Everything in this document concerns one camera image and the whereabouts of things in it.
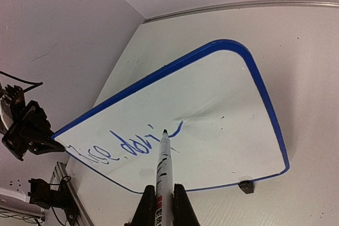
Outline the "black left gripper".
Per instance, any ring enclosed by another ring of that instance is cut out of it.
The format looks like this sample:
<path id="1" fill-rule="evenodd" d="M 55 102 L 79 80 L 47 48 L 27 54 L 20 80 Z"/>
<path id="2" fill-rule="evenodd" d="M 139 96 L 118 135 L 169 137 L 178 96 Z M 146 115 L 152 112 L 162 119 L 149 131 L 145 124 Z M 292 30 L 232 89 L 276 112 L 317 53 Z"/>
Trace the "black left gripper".
<path id="1" fill-rule="evenodd" d="M 53 131 L 44 109 L 36 101 L 26 103 L 24 93 L 20 86 L 1 87 L 3 145 L 20 161 L 28 151 L 35 155 L 65 152 L 63 145 L 51 140 Z"/>

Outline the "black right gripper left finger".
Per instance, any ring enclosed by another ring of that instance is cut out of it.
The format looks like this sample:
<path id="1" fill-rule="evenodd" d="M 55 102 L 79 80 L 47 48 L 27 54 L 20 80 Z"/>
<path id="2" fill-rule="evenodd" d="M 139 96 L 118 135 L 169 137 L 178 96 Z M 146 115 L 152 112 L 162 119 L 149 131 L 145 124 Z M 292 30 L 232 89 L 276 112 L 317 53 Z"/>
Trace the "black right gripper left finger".
<path id="1" fill-rule="evenodd" d="M 147 185 L 132 218 L 132 226 L 154 226 L 156 211 L 155 187 Z"/>

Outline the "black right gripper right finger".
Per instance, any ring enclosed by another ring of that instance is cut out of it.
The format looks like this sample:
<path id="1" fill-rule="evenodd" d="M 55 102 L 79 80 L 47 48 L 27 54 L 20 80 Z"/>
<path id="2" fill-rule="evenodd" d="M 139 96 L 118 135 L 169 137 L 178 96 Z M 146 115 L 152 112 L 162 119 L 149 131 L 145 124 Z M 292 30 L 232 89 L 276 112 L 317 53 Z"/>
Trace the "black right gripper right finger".
<path id="1" fill-rule="evenodd" d="M 182 184 L 174 184 L 173 215 L 175 226 L 200 226 Z"/>

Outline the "white blue marker pen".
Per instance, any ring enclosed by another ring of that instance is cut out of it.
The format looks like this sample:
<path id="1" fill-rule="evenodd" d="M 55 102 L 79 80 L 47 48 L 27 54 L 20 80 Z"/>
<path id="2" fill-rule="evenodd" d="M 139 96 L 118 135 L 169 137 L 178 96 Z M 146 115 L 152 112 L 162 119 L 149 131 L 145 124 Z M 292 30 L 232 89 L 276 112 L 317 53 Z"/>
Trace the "white blue marker pen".
<path id="1" fill-rule="evenodd" d="M 155 226 L 174 225 L 173 215 L 173 167 L 171 141 L 166 129 L 159 144 L 159 157 L 156 172 L 156 212 Z"/>

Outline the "blue framed whiteboard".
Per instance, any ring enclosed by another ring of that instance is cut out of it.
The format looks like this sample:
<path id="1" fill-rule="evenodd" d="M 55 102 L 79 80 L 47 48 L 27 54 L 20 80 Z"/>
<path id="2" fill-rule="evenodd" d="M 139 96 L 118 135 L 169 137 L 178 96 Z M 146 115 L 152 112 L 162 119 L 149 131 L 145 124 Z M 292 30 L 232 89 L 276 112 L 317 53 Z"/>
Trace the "blue framed whiteboard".
<path id="1" fill-rule="evenodd" d="M 156 184 L 159 143 L 189 192 L 264 180 L 290 168 L 281 128 L 250 51 L 209 42 L 111 96 L 53 135 L 68 154 L 135 194 Z"/>

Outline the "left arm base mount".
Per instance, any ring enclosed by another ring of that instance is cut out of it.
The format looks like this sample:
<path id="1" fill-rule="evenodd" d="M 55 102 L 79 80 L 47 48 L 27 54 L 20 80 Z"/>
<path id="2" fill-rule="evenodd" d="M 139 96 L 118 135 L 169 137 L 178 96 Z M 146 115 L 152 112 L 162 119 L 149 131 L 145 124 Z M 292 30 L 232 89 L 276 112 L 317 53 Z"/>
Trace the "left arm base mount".
<path id="1" fill-rule="evenodd" d="M 52 209 L 53 201 L 56 201 L 56 191 L 50 188 L 50 183 L 43 179 L 31 178 L 28 180 L 30 191 L 28 192 L 29 203 L 37 205 L 45 210 Z"/>

